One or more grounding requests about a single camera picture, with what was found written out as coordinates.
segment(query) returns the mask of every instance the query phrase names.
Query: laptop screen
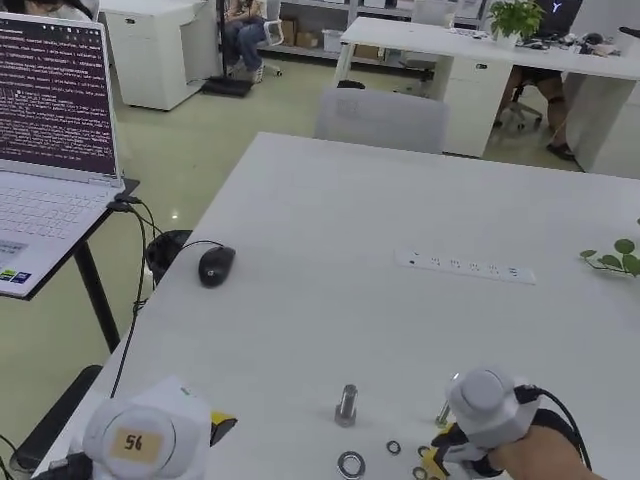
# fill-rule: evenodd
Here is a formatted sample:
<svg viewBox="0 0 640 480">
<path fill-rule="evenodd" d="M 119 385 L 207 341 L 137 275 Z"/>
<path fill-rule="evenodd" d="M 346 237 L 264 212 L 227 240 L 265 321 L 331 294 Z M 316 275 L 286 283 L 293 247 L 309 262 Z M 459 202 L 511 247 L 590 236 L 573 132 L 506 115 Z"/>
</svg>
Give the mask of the laptop screen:
<svg viewBox="0 0 640 480">
<path fill-rule="evenodd" d="M 0 17 L 0 160 L 116 174 L 103 42 L 98 24 Z"/>
</svg>

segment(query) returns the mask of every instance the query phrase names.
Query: outlet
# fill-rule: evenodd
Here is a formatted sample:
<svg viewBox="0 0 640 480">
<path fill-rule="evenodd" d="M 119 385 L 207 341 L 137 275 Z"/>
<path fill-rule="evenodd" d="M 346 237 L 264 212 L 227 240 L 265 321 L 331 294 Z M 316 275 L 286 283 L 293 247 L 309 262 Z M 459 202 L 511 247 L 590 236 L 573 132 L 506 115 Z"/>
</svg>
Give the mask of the outlet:
<svg viewBox="0 0 640 480">
<path fill-rule="evenodd" d="M 425 255 L 415 250 L 396 250 L 396 263 L 402 267 L 435 270 L 438 272 L 500 280 L 502 282 L 536 284 L 536 277 L 528 268 L 498 266 L 493 263 L 459 260 L 450 257 Z"/>
</svg>

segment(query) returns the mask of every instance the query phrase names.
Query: person sitting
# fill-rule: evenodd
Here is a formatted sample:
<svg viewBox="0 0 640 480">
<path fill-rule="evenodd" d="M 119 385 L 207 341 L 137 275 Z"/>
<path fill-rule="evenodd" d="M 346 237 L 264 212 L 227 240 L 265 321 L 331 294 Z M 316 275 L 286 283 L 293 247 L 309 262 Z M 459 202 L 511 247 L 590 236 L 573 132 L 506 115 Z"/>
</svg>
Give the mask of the person sitting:
<svg viewBox="0 0 640 480">
<path fill-rule="evenodd" d="M 547 99 L 549 126 L 555 133 L 551 143 L 547 145 L 547 150 L 562 160 L 575 161 L 576 157 L 567 144 L 566 123 L 568 110 L 564 98 L 561 72 L 543 68 L 514 66 L 496 116 L 496 125 L 501 125 L 500 116 L 502 112 L 511 103 L 514 90 L 523 82 L 533 83 L 542 96 Z"/>
<path fill-rule="evenodd" d="M 235 71 L 242 58 L 253 83 L 260 83 L 264 64 L 258 54 L 258 43 L 266 39 L 264 22 L 267 18 L 266 0 L 231 0 L 225 13 L 225 55 L 228 68 Z"/>
<path fill-rule="evenodd" d="M 92 12 L 80 0 L 0 0 L 10 13 L 88 21 Z"/>
</svg>

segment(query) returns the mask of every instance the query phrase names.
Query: metal bolt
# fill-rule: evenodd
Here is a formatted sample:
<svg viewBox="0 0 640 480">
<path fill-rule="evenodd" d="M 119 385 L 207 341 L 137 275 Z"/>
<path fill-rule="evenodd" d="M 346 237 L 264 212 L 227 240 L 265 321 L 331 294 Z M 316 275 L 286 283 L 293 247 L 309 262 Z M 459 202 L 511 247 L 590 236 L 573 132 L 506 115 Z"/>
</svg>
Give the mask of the metal bolt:
<svg viewBox="0 0 640 480">
<path fill-rule="evenodd" d="M 358 389 L 355 385 L 346 385 L 342 391 L 342 399 L 336 405 L 335 422 L 341 427 L 351 427 L 356 423 L 356 397 Z"/>
<path fill-rule="evenodd" d="M 451 381 L 454 381 L 456 378 L 458 378 L 458 375 L 459 374 L 456 373 L 453 377 L 451 377 Z M 445 428 L 447 426 L 447 424 L 449 423 L 450 413 L 451 413 L 451 407 L 449 406 L 449 401 L 447 400 L 444 402 L 444 405 L 442 406 L 440 413 L 436 417 L 436 426 L 438 428 Z"/>
</svg>

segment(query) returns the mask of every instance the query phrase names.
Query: laptop keyboard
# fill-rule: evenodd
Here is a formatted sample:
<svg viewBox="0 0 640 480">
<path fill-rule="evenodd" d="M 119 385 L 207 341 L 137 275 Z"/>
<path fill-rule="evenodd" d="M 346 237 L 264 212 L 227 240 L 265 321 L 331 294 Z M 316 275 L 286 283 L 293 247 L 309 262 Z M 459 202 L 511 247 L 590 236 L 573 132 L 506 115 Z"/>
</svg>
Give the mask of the laptop keyboard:
<svg viewBox="0 0 640 480">
<path fill-rule="evenodd" d="M 65 239 L 87 212 L 106 205 L 106 195 L 0 187 L 0 234 L 10 231 Z"/>
</svg>

